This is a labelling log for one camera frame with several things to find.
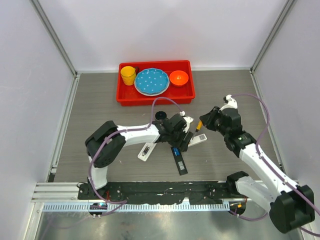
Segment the slim white remote control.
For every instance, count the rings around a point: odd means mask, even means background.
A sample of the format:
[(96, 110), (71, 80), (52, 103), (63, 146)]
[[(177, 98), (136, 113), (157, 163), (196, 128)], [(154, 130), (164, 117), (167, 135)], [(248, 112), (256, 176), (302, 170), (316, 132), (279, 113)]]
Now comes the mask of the slim white remote control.
[(192, 146), (201, 144), (201, 143), (205, 142), (207, 139), (208, 139), (208, 138), (207, 138), (207, 136), (206, 136), (204, 133), (202, 133), (202, 134), (200, 134), (200, 135), (196, 135), (196, 136), (194, 136), (194, 137), (190, 140), (188, 146), (189, 146), (189, 147), (192, 147)]

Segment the yellow handled screwdriver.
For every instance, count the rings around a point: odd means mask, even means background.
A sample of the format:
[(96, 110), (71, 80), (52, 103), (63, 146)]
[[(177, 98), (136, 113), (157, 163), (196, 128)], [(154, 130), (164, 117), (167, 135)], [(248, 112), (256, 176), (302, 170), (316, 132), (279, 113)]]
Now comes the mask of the yellow handled screwdriver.
[(200, 120), (200, 121), (198, 122), (196, 128), (195, 128), (195, 132), (194, 132), (194, 134), (193, 134), (193, 136), (192, 136), (192, 140), (193, 140), (194, 137), (197, 135), (197, 133), (200, 131), (200, 129), (202, 128), (202, 126), (203, 126), (203, 123), (202, 123), (202, 121)]

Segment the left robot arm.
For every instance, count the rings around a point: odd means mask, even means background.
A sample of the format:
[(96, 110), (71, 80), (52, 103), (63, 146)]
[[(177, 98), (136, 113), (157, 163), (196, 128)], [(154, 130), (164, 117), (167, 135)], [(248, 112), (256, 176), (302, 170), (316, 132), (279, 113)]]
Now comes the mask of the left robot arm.
[(89, 194), (97, 200), (106, 195), (108, 166), (124, 147), (146, 143), (168, 143), (185, 152), (193, 137), (193, 133), (189, 131), (193, 121), (192, 117), (180, 112), (171, 118), (154, 120), (140, 126), (120, 126), (112, 120), (105, 122), (85, 141), (90, 160)]

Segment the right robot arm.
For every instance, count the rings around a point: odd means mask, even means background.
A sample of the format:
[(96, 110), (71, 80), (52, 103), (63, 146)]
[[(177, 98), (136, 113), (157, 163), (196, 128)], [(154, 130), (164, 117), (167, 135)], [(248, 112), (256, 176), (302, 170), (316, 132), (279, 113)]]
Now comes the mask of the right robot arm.
[(244, 195), (253, 200), (268, 213), (281, 233), (288, 233), (315, 220), (312, 189), (307, 185), (298, 185), (265, 155), (256, 139), (243, 130), (236, 108), (215, 106), (199, 119), (208, 130), (219, 132), (226, 147), (263, 182), (263, 185), (256, 183), (244, 172), (229, 175), (225, 190), (230, 197)]

